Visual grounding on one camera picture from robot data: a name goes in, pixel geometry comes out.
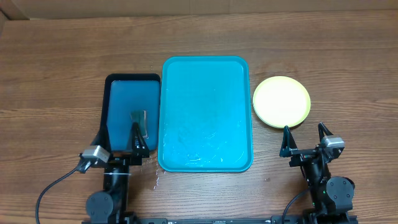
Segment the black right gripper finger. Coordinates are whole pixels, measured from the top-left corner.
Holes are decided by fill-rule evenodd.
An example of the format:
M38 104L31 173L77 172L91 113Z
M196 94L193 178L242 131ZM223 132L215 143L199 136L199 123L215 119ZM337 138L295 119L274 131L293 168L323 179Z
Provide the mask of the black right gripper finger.
M296 151L297 149L298 148L294 141L293 135L290 132L290 128L288 126L285 126L279 156L280 157L290 157L292 155L292 152Z
M325 136L331 136L333 133L325 126L323 122L318 124L319 139L322 140Z

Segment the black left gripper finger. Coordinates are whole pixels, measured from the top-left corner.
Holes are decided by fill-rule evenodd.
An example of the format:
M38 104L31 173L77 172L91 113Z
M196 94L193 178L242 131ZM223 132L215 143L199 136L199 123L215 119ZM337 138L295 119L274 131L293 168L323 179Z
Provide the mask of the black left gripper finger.
M141 134L139 123L134 122L127 141L127 151L133 157L149 157L149 148Z
M107 125L104 124L99 127L99 130L90 145L101 146L106 151L111 152L111 144Z

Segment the yellow plate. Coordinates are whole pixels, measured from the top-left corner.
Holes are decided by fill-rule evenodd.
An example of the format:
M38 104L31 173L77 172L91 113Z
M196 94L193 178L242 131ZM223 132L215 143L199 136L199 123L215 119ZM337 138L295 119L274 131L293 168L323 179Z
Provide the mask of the yellow plate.
M274 76L256 87L253 108L257 117L273 128L294 127L302 123L311 109L307 89L297 80Z

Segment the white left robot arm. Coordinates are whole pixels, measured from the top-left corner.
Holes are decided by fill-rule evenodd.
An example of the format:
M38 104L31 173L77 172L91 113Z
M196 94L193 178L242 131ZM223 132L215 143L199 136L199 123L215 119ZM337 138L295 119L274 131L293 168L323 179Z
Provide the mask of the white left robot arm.
M86 201L88 223L140 223L134 212L128 212L127 198L129 192L130 167L142 165L142 160L149 157L141 133L140 124L133 122L125 151L111 152L108 128L99 129L90 146L80 155L86 162L83 170L89 168L104 169L103 190L91 194Z

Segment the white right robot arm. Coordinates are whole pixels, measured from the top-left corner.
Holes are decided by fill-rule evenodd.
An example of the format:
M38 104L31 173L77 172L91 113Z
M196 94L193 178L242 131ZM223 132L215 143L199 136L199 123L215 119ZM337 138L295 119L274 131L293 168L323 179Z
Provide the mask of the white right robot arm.
M290 128L284 127L279 156L289 157L289 166L300 168L308 189L300 192L287 204L282 216L275 220L275 223L358 222L356 216L348 214L353 209L354 182L347 177L333 177L328 168L328 163L339 158L343 152L345 142L340 136L329 131L323 123L318 124L318 134L320 142L315 148L299 150ZM304 210L300 216L288 217L289 208L305 194L310 194L313 207Z

